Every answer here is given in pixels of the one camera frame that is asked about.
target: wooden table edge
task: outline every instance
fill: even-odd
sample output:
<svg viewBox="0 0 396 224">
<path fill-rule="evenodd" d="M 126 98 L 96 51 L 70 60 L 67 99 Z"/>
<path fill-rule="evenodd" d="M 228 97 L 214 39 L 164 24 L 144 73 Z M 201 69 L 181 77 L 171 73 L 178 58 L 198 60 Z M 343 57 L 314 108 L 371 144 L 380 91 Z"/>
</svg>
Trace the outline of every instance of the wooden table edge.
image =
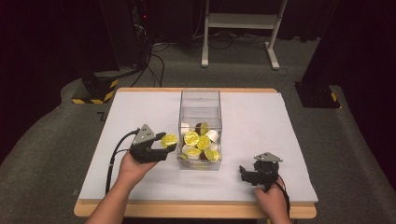
<svg viewBox="0 0 396 224">
<path fill-rule="evenodd" d="M 262 88 L 127 88 L 121 87 L 117 91 L 182 91 L 182 90 L 198 90 L 198 91 L 214 91 L 220 92 L 277 92 L 275 89 Z"/>
<path fill-rule="evenodd" d="M 88 217 L 100 200 L 78 199 L 78 217 Z M 291 203 L 290 218 L 309 219 L 317 215 L 314 203 Z M 129 201 L 126 217 L 238 218 L 262 219 L 267 216 L 254 202 Z"/>
</svg>

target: white table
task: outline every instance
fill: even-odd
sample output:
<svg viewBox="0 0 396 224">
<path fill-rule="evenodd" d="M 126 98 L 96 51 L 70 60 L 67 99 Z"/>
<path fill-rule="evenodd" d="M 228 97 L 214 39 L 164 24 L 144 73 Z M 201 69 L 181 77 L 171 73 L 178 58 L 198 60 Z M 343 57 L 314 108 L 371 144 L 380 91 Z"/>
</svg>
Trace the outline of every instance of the white table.
<svg viewBox="0 0 396 224">
<path fill-rule="evenodd" d="M 89 216 L 105 196 L 108 162 L 126 133 L 147 123 L 155 133 L 178 134 L 180 94 L 181 89 L 175 88 L 117 91 L 78 197 L 77 216 Z M 281 94 L 271 89 L 220 89 L 220 98 L 223 129 L 219 170 L 180 170 L 177 153 L 169 153 L 167 160 L 157 164 L 134 188 L 125 216 L 264 218 L 255 201 L 255 187 L 241 180 L 239 165 L 252 171 L 253 157 L 268 151 L 283 159 L 279 173 L 290 196 L 290 217 L 314 217 L 318 197 Z M 120 149 L 128 148 L 132 140 L 132 136 L 125 139 Z M 116 158 L 111 185 L 121 157 Z"/>
</svg>

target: black curtain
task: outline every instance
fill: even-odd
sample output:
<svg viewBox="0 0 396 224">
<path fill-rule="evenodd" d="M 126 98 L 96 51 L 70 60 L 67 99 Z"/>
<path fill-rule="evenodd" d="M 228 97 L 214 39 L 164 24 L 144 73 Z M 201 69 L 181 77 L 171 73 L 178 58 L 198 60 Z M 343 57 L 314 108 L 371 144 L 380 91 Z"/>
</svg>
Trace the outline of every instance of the black curtain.
<svg viewBox="0 0 396 224">
<path fill-rule="evenodd" d="M 81 77 L 60 1 L 0 3 L 0 162 Z"/>
<path fill-rule="evenodd" d="M 396 24 L 386 0 L 340 1 L 303 84 L 339 85 L 367 146 L 396 188 Z"/>
<path fill-rule="evenodd" d="M 289 0 L 278 37 L 303 41 L 322 37 L 338 0 Z"/>
</svg>

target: gray carpet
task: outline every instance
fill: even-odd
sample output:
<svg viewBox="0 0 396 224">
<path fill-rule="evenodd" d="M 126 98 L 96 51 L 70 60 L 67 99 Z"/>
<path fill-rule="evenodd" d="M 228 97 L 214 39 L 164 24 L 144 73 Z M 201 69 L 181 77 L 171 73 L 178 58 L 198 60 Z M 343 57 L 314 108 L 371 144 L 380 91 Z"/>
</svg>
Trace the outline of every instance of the gray carpet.
<svg viewBox="0 0 396 224">
<path fill-rule="evenodd" d="M 317 217 L 299 223 L 395 223 L 395 192 L 365 144 L 342 90 L 331 86 L 342 108 L 315 109 L 303 108 L 293 87 L 317 44 L 277 40 L 279 71 L 272 70 L 262 42 L 209 49 L 207 68 L 201 67 L 201 48 L 159 45 L 154 52 L 165 63 L 164 87 L 274 88 L 282 93 L 318 194 Z M 149 67 L 157 76 L 161 73 L 157 58 L 151 58 Z M 118 88 L 136 78 L 122 78 Z M 1 224 L 84 222 L 73 209 L 104 125 L 100 113 L 106 115 L 111 102 L 72 104 L 78 83 L 63 88 L 62 104 L 39 120 L 0 166 Z M 150 71 L 135 85 L 154 86 Z"/>
</svg>

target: metal leg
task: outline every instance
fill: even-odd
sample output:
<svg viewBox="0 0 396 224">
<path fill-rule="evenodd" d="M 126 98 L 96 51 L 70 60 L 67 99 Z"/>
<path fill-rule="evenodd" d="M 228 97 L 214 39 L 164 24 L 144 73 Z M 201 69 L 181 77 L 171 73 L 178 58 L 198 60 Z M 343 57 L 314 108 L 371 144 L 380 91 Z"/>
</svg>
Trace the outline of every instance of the metal leg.
<svg viewBox="0 0 396 224">
<path fill-rule="evenodd" d="M 278 30 L 279 30 L 280 23 L 282 22 L 283 12 L 285 11 L 285 7 L 286 7 L 287 3 L 288 3 L 288 0 L 282 0 L 282 3 L 280 5 L 280 9 L 279 9 L 279 11 L 277 13 L 277 18 L 276 18 L 276 22 L 275 22 L 275 25 L 274 25 L 274 30 L 271 33 L 270 42 L 265 42 L 265 49 L 268 52 L 268 56 L 270 58 L 271 65 L 272 65 L 274 70 L 278 70 L 279 69 L 279 63 L 277 62 L 277 58 L 276 58 L 275 53 L 274 53 L 274 44 L 275 44 L 276 35 L 277 35 Z"/>
<path fill-rule="evenodd" d="M 209 47 L 207 37 L 209 33 L 209 0 L 206 0 L 204 45 L 202 47 L 202 67 L 209 66 Z"/>
</svg>

